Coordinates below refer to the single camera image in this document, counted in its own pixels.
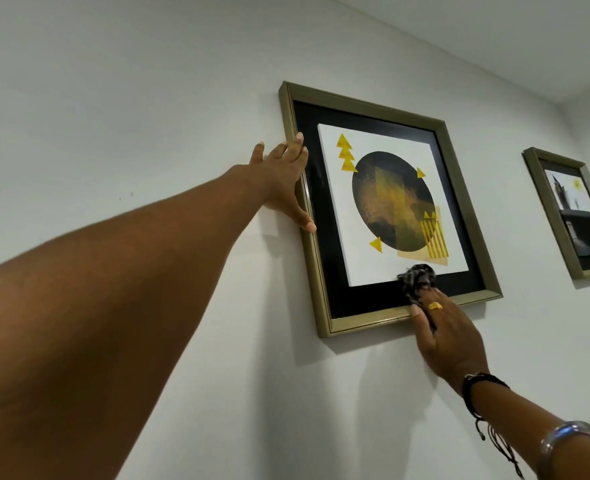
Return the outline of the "gold framed grey art picture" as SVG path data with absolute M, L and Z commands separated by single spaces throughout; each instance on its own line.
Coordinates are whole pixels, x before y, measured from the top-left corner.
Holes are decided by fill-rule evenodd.
M 573 280 L 590 278 L 590 173 L 583 161 L 535 147 L 523 151 L 546 217 Z

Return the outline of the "dark checked cleaning cloth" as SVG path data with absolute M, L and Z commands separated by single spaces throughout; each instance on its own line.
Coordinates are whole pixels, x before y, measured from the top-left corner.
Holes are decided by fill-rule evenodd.
M 402 285 L 402 293 L 409 302 L 409 312 L 411 305 L 420 306 L 429 318 L 431 329 L 435 335 L 437 327 L 431 317 L 430 310 L 435 307 L 441 308 L 441 304 L 434 301 L 425 301 L 422 298 L 422 293 L 431 290 L 435 284 L 436 274 L 433 268 L 428 264 L 415 264 L 407 268 L 403 273 L 397 274 L 396 279 Z

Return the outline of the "gold framed circle art picture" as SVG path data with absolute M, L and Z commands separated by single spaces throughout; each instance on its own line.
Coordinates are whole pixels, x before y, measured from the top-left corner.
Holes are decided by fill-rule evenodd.
M 444 121 L 284 81 L 284 131 L 310 156 L 298 200 L 317 334 L 407 319 L 403 275 L 429 266 L 459 305 L 503 293 Z

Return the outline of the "person's right hand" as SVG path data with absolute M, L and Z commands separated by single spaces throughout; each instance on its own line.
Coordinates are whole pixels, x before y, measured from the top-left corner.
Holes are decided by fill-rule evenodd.
M 422 293 L 425 301 L 440 303 L 430 310 L 435 322 L 435 348 L 419 348 L 427 365 L 458 394 L 470 374 L 489 373 L 483 338 L 472 320 L 451 298 L 436 288 Z

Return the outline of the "person's right forearm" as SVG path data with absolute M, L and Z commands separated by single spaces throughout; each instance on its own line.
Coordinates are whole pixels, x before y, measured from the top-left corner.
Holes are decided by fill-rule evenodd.
M 478 381 L 468 392 L 470 404 L 536 473 L 540 443 L 567 422 L 491 381 Z M 574 436 L 556 446 L 551 480 L 590 480 L 590 437 Z

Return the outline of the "person's left hand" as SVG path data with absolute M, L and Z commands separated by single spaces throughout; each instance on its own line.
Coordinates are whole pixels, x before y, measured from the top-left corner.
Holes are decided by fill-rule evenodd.
M 305 137 L 301 156 L 297 161 L 285 161 L 284 151 L 291 141 L 283 141 L 264 155 L 261 164 L 249 163 L 233 166 L 230 171 L 248 179 L 261 195 L 264 207 L 282 213 L 282 200 L 288 195 L 296 196 L 296 184 L 307 167 L 309 152 L 305 146 Z

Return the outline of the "person's left forearm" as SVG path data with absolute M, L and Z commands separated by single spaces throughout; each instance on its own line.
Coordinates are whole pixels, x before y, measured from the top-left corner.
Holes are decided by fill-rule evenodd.
M 240 165 L 0 265 L 0 480 L 113 480 L 274 187 Z

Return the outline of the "silver bangle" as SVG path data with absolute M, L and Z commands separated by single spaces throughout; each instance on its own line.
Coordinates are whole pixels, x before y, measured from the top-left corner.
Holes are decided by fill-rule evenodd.
M 540 443 L 540 457 L 536 475 L 538 480 L 551 480 L 552 456 L 556 446 L 574 436 L 590 437 L 590 423 L 572 420 L 562 423 L 547 434 Z

